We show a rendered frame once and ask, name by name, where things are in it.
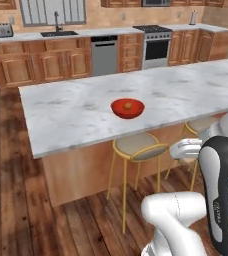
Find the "red bowl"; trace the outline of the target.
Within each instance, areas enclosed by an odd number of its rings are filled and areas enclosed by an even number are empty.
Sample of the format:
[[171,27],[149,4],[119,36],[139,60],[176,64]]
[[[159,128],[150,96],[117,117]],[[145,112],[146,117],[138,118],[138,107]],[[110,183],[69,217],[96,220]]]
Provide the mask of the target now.
[[[124,104],[127,102],[132,103],[132,108],[130,110],[124,109]],[[140,116],[143,113],[145,105],[143,102],[137,99],[121,98],[111,103],[111,109],[116,116],[122,119],[133,119]]]

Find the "wooden wall cupboards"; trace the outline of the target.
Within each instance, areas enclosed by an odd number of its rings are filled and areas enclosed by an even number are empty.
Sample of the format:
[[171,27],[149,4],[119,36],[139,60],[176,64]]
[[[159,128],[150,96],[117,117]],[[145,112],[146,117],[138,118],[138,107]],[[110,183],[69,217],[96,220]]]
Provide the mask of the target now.
[[[171,6],[210,6],[224,7],[227,0],[171,0]],[[142,7],[142,0],[101,0],[101,6],[106,8]]]

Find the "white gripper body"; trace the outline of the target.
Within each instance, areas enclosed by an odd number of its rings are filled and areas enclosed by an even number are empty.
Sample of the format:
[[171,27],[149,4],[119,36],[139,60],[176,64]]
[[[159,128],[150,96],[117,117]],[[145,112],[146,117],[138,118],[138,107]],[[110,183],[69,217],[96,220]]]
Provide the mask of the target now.
[[197,158],[202,141],[198,138],[185,138],[170,146],[173,159]]

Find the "white paper towel roll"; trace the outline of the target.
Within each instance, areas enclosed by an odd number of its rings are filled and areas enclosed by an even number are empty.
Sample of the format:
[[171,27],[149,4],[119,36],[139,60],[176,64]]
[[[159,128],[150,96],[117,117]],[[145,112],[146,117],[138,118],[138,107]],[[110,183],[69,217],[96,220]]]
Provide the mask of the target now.
[[197,17],[197,12],[196,10],[193,10],[191,13],[189,25],[196,25],[196,17]]

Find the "silver oven with hob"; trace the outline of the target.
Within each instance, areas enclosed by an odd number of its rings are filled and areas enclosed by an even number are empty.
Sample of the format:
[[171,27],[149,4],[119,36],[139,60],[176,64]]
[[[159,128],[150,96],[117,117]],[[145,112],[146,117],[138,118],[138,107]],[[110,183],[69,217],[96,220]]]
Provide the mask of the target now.
[[141,25],[135,29],[144,32],[142,68],[167,66],[172,30],[159,25]]

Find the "yellow-legged stool with beige seat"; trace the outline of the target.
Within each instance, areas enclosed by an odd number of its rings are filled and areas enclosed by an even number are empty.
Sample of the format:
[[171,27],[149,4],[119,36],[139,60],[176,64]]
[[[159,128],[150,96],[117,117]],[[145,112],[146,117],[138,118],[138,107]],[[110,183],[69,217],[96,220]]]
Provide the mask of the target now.
[[[211,124],[217,121],[216,117],[204,117],[193,121],[185,122],[181,132],[181,139],[183,139],[186,133],[197,135],[199,132],[208,128]],[[190,190],[193,190],[196,173],[198,169],[198,160],[193,158],[182,158],[178,160],[180,165],[188,165],[188,171],[193,170],[192,181],[190,185]]]
[[113,156],[108,181],[107,198],[110,198],[113,171],[116,157],[123,159],[123,199],[122,199],[122,233],[126,231],[126,187],[127,187],[127,163],[137,163],[137,173],[134,189],[138,187],[141,164],[153,158],[157,159],[157,191],[160,191],[160,156],[169,150],[169,145],[160,143],[158,139],[149,133],[141,133],[115,139],[112,142]]

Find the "silver microwave oven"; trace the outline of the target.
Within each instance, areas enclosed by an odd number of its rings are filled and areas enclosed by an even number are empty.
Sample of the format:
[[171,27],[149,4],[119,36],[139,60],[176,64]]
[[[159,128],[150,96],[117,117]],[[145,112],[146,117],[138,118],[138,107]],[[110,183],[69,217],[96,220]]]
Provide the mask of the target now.
[[171,0],[142,0],[142,7],[169,7]]

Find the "wooden island with marble top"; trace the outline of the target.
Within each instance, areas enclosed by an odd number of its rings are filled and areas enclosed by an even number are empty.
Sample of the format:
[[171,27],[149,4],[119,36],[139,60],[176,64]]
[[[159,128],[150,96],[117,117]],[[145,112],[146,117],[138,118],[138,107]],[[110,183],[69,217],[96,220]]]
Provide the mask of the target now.
[[[228,111],[228,59],[25,86],[20,94],[32,154],[58,206],[108,187],[113,139],[148,131],[174,143],[184,122]],[[143,113],[116,116],[111,103],[121,98],[143,102]],[[112,184],[122,181],[116,159]]]

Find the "grey dishwasher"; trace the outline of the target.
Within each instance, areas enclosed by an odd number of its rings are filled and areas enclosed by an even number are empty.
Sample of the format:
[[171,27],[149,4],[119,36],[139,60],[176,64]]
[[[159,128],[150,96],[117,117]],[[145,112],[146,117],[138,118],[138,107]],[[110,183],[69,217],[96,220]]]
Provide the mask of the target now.
[[91,38],[92,75],[115,74],[117,71],[117,35]]

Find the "black sink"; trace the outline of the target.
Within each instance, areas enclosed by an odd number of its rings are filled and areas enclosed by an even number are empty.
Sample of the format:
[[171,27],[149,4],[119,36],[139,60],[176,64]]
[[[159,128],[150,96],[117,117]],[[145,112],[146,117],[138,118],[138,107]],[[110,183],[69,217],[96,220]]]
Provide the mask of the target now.
[[75,31],[57,31],[57,32],[40,32],[43,37],[58,37],[58,36],[74,36],[78,35]]

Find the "silver toaster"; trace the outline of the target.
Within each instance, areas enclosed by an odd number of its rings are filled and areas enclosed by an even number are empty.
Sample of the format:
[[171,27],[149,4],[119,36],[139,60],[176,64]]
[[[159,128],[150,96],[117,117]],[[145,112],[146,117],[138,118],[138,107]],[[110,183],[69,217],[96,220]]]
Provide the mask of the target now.
[[0,38],[12,37],[14,35],[10,23],[0,23]]

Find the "dark tap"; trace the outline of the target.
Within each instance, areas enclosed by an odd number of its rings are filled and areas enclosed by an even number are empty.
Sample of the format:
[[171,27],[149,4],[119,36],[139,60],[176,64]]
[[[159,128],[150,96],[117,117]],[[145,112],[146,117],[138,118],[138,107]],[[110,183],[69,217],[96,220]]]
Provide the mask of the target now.
[[60,26],[58,23],[58,17],[59,17],[59,13],[58,11],[54,12],[54,17],[55,17],[55,29],[56,29],[56,33],[59,33],[60,31],[63,30],[62,25]]

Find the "wooden base cupboards under sink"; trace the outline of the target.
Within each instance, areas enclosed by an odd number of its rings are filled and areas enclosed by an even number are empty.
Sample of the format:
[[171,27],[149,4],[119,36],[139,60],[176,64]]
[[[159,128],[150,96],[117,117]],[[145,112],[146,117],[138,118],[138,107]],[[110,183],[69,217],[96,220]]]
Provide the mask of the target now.
[[0,43],[0,90],[89,77],[89,37]]

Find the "window with grey frame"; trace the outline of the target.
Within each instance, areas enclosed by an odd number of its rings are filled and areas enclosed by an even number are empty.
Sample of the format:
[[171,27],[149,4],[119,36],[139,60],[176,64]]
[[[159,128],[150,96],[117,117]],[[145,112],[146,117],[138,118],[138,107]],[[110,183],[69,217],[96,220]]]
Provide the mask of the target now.
[[23,24],[54,26],[54,12],[58,11],[60,25],[86,23],[85,0],[19,0]]

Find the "wooden drawer stack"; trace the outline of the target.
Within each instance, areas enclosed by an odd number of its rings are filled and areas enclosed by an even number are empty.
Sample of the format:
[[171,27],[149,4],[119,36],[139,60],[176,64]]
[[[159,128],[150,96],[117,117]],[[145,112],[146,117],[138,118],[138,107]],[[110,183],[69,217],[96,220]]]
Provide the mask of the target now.
[[138,71],[142,66],[143,35],[124,34],[118,36],[117,72]]

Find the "wooden corner base cupboards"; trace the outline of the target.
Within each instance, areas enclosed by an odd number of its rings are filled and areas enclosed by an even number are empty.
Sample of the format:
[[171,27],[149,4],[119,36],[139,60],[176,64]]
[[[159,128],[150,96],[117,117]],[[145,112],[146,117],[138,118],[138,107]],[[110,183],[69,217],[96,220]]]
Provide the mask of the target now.
[[211,32],[205,29],[172,32],[168,65],[226,59],[228,32]]

